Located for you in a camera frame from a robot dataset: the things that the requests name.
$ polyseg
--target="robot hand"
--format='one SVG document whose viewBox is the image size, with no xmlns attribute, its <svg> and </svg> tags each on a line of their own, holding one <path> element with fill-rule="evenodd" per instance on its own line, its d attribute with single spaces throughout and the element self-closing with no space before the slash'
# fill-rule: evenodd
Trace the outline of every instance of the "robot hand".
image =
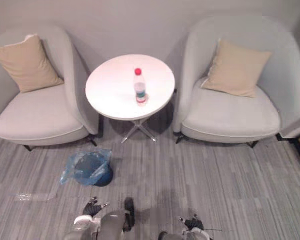
<svg viewBox="0 0 300 240">
<path fill-rule="evenodd" d="M 179 220 L 183 222 L 184 225 L 186 225 L 189 231 L 191 231 L 193 228 L 204 230 L 204 225 L 202 224 L 202 221 L 198 219 L 198 216 L 196 214 L 191 220 L 184 220 L 182 217 L 180 217 Z"/>
<path fill-rule="evenodd" d="M 109 205 L 108 202 L 102 205 L 97 205 L 97 203 L 98 203 L 98 198 L 96 196 L 92 197 L 90 201 L 85 205 L 82 214 L 90 215 L 91 217 L 93 217 L 98 212 L 100 212 L 101 209 Z"/>
</svg>

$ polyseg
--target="table leg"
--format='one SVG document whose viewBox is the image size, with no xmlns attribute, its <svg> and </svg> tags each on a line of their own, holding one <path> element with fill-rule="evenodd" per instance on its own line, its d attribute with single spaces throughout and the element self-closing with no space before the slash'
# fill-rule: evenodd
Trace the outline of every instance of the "table leg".
<svg viewBox="0 0 300 240">
<path fill-rule="evenodd" d="M 121 143 L 123 144 L 137 129 L 140 129 L 141 132 L 143 132 L 145 135 L 147 135 L 149 138 L 151 138 L 152 141 L 156 142 L 157 139 L 146 129 L 142 123 L 145 122 L 147 118 L 134 120 L 132 121 L 134 123 L 133 128 L 127 133 L 127 135 L 122 139 Z"/>
<path fill-rule="evenodd" d="M 131 128 L 127 135 L 122 139 L 121 143 L 123 144 L 138 128 L 139 127 L 137 125 L 134 125 L 133 128 Z"/>
<path fill-rule="evenodd" d="M 151 138 L 152 141 L 154 141 L 154 142 L 157 141 L 157 139 L 144 126 L 140 125 L 139 129 L 141 130 L 141 132 L 143 132 L 145 135 L 147 135 L 149 138 Z"/>
</svg>

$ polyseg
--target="white table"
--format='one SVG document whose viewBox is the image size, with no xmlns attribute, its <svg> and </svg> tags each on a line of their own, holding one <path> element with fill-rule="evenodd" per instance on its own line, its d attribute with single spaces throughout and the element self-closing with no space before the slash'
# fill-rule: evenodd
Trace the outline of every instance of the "white table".
<svg viewBox="0 0 300 240">
<path fill-rule="evenodd" d="M 133 84 L 135 68 L 141 68 L 145 79 L 148 100 L 143 106 L 136 101 Z M 98 66 L 86 82 L 85 94 L 100 114 L 134 123 L 122 143 L 137 129 L 156 142 L 142 123 L 169 102 L 174 89 L 174 74 L 163 61 L 152 56 L 129 54 L 112 58 Z"/>
</svg>

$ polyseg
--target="water bottle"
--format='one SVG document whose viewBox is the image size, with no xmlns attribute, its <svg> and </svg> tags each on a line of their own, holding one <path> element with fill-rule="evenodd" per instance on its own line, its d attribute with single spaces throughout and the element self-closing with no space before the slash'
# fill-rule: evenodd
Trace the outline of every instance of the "water bottle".
<svg viewBox="0 0 300 240">
<path fill-rule="evenodd" d="M 134 70 L 133 87 L 134 87 L 135 99 L 137 103 L 138 104 L 145 103 L 147 100 L 146 81 L 142 76 L 142 71 L 140 68 L 136 68 Z"/>
</svg>

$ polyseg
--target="floor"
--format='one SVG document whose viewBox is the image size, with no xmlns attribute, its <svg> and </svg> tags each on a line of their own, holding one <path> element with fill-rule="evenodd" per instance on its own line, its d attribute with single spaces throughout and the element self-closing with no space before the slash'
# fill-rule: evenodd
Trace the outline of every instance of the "floor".
<svg viewBox="0 0 300 240">
<path fill-rule="evenodd" d="M 77 142 L 35 147 L 0 139 L 0 239 L 62 239 L 91 196 L 110 201 L 103 214 L 135 202 L 130 240 L 156 240 L 165 230 L 180 233 L 178 216 L 197 213 L 214 240 L 300 240 L 300 164 L 288 142 L 275 137 L 246 144 L 183 140 L 175 144 L 173 105 L 152 116 L 147 126 L 154 143 L 137 132 L 120 141 L 129 122 L 104 120 L 100 148 L 111 149 L 113 181 L 59 185 L 68 156 L 94 151 Z"/>
</svg>

